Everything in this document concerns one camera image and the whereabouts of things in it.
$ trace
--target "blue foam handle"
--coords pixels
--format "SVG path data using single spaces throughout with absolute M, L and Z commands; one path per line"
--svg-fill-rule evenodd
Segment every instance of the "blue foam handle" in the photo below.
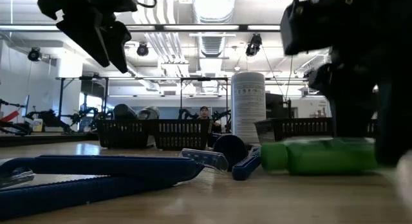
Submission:
M 128 176 L 168 182 L 191 180 L 201 171 L 193 159 L 184 157 L 44 155 L 3 163 L 0 178 L 18 168 L 29 168 L 37 174 Z
M 0 190 L 0 221 L 166 189 L 175 183 L 107 176 Z
M 253 147 L 250 154 L 241 162 L 233 166 L 232 177 L 234 180 L 247 180 L 261 163 L 260 147 Z

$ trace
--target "white cylindrical container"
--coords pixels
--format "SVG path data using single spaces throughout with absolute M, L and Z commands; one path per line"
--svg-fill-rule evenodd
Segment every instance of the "white cylindrical container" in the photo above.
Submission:
M 232 134 L 246 144 L 259 143 L 254 123 L 266 119 L 265 76 L 242 72 L 232 76 Z

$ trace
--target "spotlight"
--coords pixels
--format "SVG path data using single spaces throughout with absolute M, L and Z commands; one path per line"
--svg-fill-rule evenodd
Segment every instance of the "spotlight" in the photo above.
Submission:
M 147 48 L 147 43 L 146 42 L 141 42 L 139 44 L 139 47 L 137 48 L 137 55 L 144 57 L 149 54 L 149 48 Z
M 32 62 L 39 62 L 43 58 L 40 48 L 39 47 L 33 47 L 32 50 L 28 53 L 27 58 L 31 60 Z
M 262 45 L 262 38 L 260 37 L 260 34 L 258 33 L 253 34 L 252 39 L 247 45 L 246 56 L 253 57 L 256 54 L 258 54 L 258 51 L 260 50 L 261 45 Z

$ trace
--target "black basket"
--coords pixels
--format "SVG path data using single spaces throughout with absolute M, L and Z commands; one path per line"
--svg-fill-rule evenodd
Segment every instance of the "black basket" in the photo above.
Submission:
M 151 133 L 156 147 L 166 151 L 181 151 L 183 148 L 204 150 L 211 133 L 210 120 L 154 120 Z
M 278 142 L 294 136 L 333 136 L 332 118 L 271 118 L 255 123 L 259 142 Z M 365 137 L 375 137 L 376 120 L 367 125 Z
M 99 120 L 97 134 L 102 147 L 117 149 L 147 149 L 150 120 Z

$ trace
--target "green bottle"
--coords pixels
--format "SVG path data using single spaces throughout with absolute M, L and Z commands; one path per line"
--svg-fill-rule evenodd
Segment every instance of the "green bottle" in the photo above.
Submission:
M 261 164 L 266 171 L 291 175 L 361 174 L 376 169 L 373 142 L 365 138 L 285 140 L 264 143 Z

